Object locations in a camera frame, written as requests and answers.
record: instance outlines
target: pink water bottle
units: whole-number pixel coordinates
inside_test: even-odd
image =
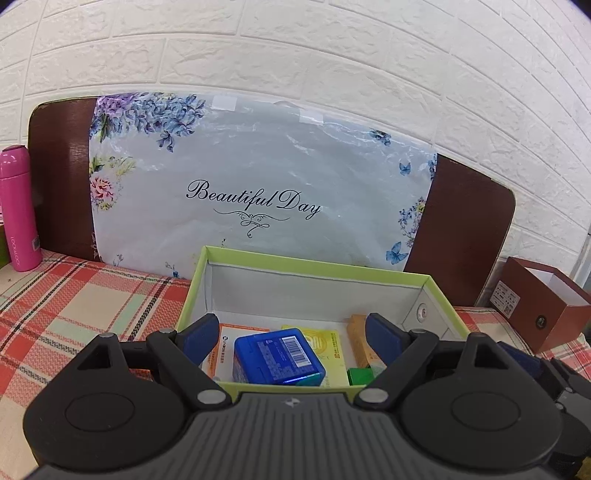
[[[24,145],[6,147],[0,153],[0,205],[12,267],[32,270],[41,263],[41,248],[31,197],[29,152]]]

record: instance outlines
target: brown box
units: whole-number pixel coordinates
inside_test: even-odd
[[[491,297],[534,353],[575,340],[591,319],[591,296],[560,270],[510,257]]]

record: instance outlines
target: blue flower illustration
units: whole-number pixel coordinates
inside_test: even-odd
[[[427,162],[429,165],[429,173],[431,175],[431,180],[435,178],[435,171],[437,170],[437,154],[433,155],[433,159]]]
[[[402,254],[400,253],[400,247],[402,246],[402,242],[397,242],[392,246],[392,250],[388,250],[386,252],[386,261],[390,262],[392,265],[395,265],[405,258],[408,257],[408,253]]]
[[[418,226],[421,223],[423,217],[423,210],[425,209],[425,198],[420,197],[408,210],[400,210],[400,217],[398,218],[398,224],[402,230],[402,234],[408,238],[406,244],[408,247],[412,247],[414,243],[414,237],[417,234]]]
[[[170,270],[172,270],[172,271],[173,271],[173,277],[174,277],[174,278],[180,278],[180,276],[179,276],[179,274],[178,274],[178,272],[177,272],[177,269],[176,269],[176,268],[174,268],[174,265],[170,265],[168,262],[164,262],[164,266],[165,266],[166,268],[169,268]]]
[[[175,137],[195,132],[196,122],[204,115],[205,100],[197,95],[185,97],[173,93],[124,93],[99,97],[90,126],[90,136],[99,141],[123,135],[130,129],[160,134],[158,146],[172,152]]]
[[[370,130],[369,136],[375,138],[376,140],[379,140],[386,146],[390,145],[390,139],[392,138],[390,134],[382,132],[381,130]]]

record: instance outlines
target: green object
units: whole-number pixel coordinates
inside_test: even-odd
[[[370,367],[367,368],[349,368],[349,385],[367,385],[374,379],[374,373]]]

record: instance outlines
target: barcode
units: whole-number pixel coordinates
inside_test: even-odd
[[[298,368],[312,364],[295,336],[283,337],[281,340]]]

